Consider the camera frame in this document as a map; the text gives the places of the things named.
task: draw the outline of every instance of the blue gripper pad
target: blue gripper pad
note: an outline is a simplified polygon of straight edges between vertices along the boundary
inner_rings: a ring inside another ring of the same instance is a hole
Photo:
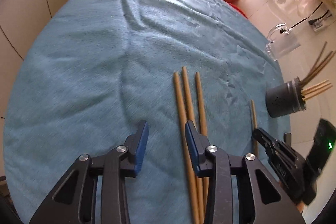
[[[135,175],[138,175],[138,173],[141,171],[143,157],[145,156],[146,146],[147,146],[147,140],[148,140],[148,123],[146,121],[141,121],[138,126],[138,131],[136,134],[140,134],[141,137],[138,142],[138,147],[135,151],[135,167],[134,172]]]
[[[193,170],[194,170],[195,174],[198,176],[201,169],[200,169],[198,151],[197,151],[194,136],[193,136],[193,131],[194,130],[196,131],[196,128],[193,125],[193,123],[192,123],[192,127],[193,128],[191,129],[190,125],[189,125],[189,122],[186,122],[186,124],[185,124],[185,139],[187,141],[187,146],[188,146],[189,155],[190,155],[191,163],[192,163],[192,166],[193,166]]]

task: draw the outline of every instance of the wooden chopstick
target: wooden chopstick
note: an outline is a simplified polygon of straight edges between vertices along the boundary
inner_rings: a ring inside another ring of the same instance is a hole
[[[330,85],[330,86],[328,86],[328,87],[326,87],[326,88],[320,90],[320,91],[317,92],[317,93],[314,93],[314,94],[312,94],[312,95],[310,95],[310,96],[305,97],[303,100],[304,100],[304,101],[307,101],[307,100],[309,100],[309,99],[311,99],[311,98],[313,98],[313,97],[315,97],[315,96],[321,94],[322,92],[325,92],[326,90],[331,89],[332,87],[333,87],[333,86]]]
[[[315,87],[315,88],[313,88],[309,91],[306,91],[304,93],[302,92],[301,94],[303,96],[307,96],[307,95],[310,95],[311,93],[317,92],[317,91],[319,91],[319,90],[321,90],[321,89],[323,89],[323,88],[325,88],[326,86],[329,86],[329,85],[331,85],[331,83],[325,83],[324,85],[317,86],[317,87]]]
[[[184,102],[183,102],[180,77],[177,72],[174,72],[174,87],[175,87],[175,95],[176,95],[176,102],[177,102],[177,110],[178,110],[178,115],[180,118],[181,139],[182,139],[182,146],[183,146],[183,152],[184,152],[185,168],[186,168],[188,185],[189,185],[190,204],[191,204],[194,223],[200,224],[200,216],[199,216],[199,208],[198,208],[198,200],[197,200],[196,178],[195,178],[195,173],[193,171],[193,166],[191,164],[188,147],[187,147],[187,143],[185,140],[185,133],[184,133],[185,124],[187,122],[187,116],[185,113],[185,107],[184,107]]]
[[[257,115],[255,113],[255,106],[254,106],[253,100],[251,100],[251,113],[252,113],[253,130],[255,130],[258,128],[258,124],[257,124]],[[259,157],[258,141],[255,140],[254,138],[253,138],[253,153],[257,158]]]
[[[313,88],[315,88],[315,87],[317,87],[317,86],[323,85],[324,83],[326,83],[326,82],[328,82],[328,81],[329,81],[329,79],[324,80],[324,81],[322,81],[322,82],[320,82],[320,83],[318,83],[318,84],[312,85],[312,86],[310,86],[310,87],[308,87],[308,88],[302,90],[301,93],[304,94],[304,93],[308,92],[309,90],[312,90]]]
[[[335,52],[331,51],[327,55],[327,57],[312,71],[312,73],[307,75],[307,77],[302,80],[302,82],[300,83],[300,86],[304,87],[311,80],[313,80],[324,69],[324,67],[332,60],[335,54],[336,54],[336,51]]]
[[[203,90],[202,90],[201,76],[199,72],[196,72],[195,80],[196,80],[196,90],[198,99],[199,129],[203,136],[208,136],[207,119],[205,116],[205,107],[203,100]],[[203,178],[202,181],[203,181],[203,198],[204,198],[204,212],[205,212],[208,198],[209,178],[208,177]]]
[[[184,94],[185,94],[185,102],[187,105],[187,116],[188,120],[193,121],[195,127],[195,113],[193,107],[193,101],[191,98],[191,92],[189,87],[189,80],[188,80],[188,73],[187,68],[184,66],[182,67],[182,81],[184,87]],[[198,197],[198,209],[199,209],[199,221],[203,223],[204,221],[204,198],[203,198],[203,183],[201,178],[196,177],[196,187],[197,187],[197,197]]]
[[[325,42],[324,42],[324,45],[323,45],[323,47],[322,47],[322,49],[321,49],[321,51],[320,51],[320,54],[319,54],[319,56],[317,57],[317,59],[316,59],[314,65],[311,67],[310,71],[308,72],[308,75],[312,72],[312,70],[316,67],[317,63],[320,61],[321,56],[322,56],[322,54],[323,54],[323,52],[324,52],[324,50],[325,50],[327,44],[328,44],[328,42],[325,41]]]

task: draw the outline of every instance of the metal screw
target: metal screw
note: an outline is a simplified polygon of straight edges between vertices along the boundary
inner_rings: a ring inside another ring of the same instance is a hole
[[[208,150],[209,152],[216,152],[216,151],[217,151],[217,147],[214,146],[214,145],[209,145],[209,146],[207,147],[207,150]]]
[[[79,156],[79,160],[80,161],[86,161],[89,158],[88,154],[82,154]]]
[[[255,160],[255,155],[253,155],[252,153],[247,153],[245,156],[248,160]]]
[[[117,147],[117,151],[122,153],[122,152],[125,152],[127,150],[127,147],[123,146],[123,145],[120,145]]]

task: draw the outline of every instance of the white tile floor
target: white tile floor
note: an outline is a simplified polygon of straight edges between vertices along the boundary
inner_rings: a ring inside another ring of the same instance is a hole
[[[237,6],[246,13],[250,22],[265,37],[270,29],[279,23],[287,23],[292,26],[302,19],[296,11],[294,0],[239,0]],[[322,6],[314,16],[319,17],[325,11],[326,7]],[[278,60],[285,81],[292,80],[297,76],[302,79],[313,65],[325,41],[328,41],[326,53],[330,50],[336,50],[336,22],[318,34],[313,32],[308,23],[302,23],[293,30],[301,46]],[[330,79],[332,83],[336,84],[335,67],[336,58],[311,84],[325,79]],[[307,156],[310,151],[321,117],[336,125],[336,88],[309,100],[306,111],[290,115],[293,148],[303,156]],[[318,195],[303,213],[307,224],[310,224],[320,213],[336,188],[335,162],[336,153],[333,152],[317,182]]]

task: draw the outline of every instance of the table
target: table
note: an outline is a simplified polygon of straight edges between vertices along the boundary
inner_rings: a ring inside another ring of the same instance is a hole
[[[22,221],[79,155],[106,153],[144,119],[142,171],[126,181],[131,223],[190,223],[173,72],[188,67],[195,109],[200,72],[210,142],[243,155],[250,99],[271,135],[290,129],[266,110],[266,89],[283,83],[266,43],[222,0],[69,0],[30,49],[7,111],[5,172]]]

